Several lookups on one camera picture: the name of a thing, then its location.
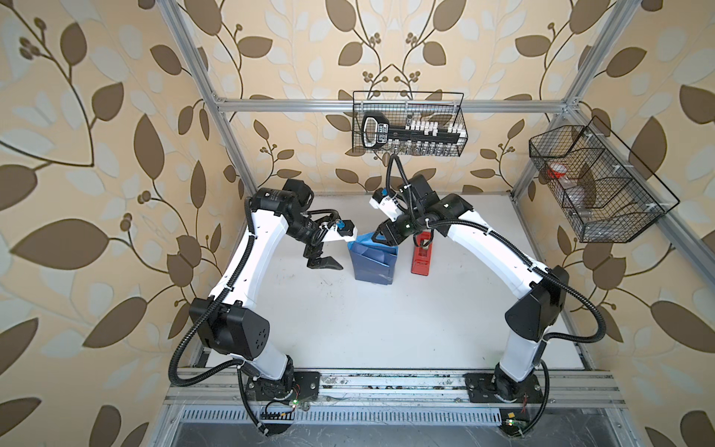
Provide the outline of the light blue wrapping paper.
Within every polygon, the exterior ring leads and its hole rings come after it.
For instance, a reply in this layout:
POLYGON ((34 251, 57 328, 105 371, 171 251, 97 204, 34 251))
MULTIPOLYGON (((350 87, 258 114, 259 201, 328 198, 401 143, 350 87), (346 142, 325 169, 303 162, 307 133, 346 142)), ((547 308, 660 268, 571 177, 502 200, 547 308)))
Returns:
POLYGON ((358 281, 391 285, 398 261, 398 248, 383 244, 383 238, 374 242, 373 235, 360 235, 347 244, 354 277, 358 281))

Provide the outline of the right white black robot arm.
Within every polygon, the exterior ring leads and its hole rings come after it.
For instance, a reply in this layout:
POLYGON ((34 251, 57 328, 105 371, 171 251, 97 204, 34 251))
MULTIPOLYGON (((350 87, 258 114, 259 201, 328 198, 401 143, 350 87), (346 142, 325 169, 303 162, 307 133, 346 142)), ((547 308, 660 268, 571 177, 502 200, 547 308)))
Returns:
POLYGON ((505 315, 509 328, 506 348, 487 387, 502 402, 515 402, 525 394, 550 341, 594 344, 605 337, 603 314, 584 294, 569 286, 564 268, 548 267, 524 253, 488 225, 460 195, 439 197, 423 175, 415 175, 403 178, 399 187, 386 182, 374 190, 371 204, 387 218, 377 227, 374 242, 397 247, 425 231, 439 233, 475 255, 516 297, 505 315), (592 335, 552 331, 568 295, 592 314, 597 323, 592 335))

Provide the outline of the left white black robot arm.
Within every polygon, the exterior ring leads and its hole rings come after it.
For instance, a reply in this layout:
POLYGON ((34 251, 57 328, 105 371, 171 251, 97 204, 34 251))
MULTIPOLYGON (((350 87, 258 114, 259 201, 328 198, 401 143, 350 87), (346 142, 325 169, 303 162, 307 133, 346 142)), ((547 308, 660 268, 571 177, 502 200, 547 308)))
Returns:
POLYGON ((192 326, 169 362, 168 376, 175 387, 191 387, 229 368, 255 381, 269 400, 286 400, 294 393, 292 358, 270 340, 269 321, 257 311, 257 298, 279 242, 290 237, 304 247, 313 270, 340 270, 342 265, 323 253, 325 243, 353 242, 357 231, 338 210, 314 210, 312 189, 290 179, 283 188, 262 188, 245 202, 247 229, 227 270, 209 297, 189 307, 192 326), (179 361, 193 338, 206 348, 227 356, 227 361, 190 378, 179 374, 179 361))

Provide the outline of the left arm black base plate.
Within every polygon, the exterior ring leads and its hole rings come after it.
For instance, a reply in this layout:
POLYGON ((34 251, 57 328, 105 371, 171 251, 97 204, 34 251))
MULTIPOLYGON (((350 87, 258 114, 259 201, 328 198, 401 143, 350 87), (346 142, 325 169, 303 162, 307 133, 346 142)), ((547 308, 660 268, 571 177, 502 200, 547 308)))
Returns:
POLYGON ((320 394, 321 374, 316 371, 286 372, 281 380, 271 381, 264 378, 249 377, 249 391, 259 402, 270 400, 297 400, 307 402, 320 394))

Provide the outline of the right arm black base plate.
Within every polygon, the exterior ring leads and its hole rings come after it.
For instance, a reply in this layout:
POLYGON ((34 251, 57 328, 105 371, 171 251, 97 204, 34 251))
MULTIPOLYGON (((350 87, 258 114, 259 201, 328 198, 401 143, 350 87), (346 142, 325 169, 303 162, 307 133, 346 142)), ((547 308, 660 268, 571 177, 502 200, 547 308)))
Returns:
POLYGON ((464 382, 471 403, 537 404, 543 402, 546 390, 533 372, 522 382, 501 373, 468 372, 464 382))

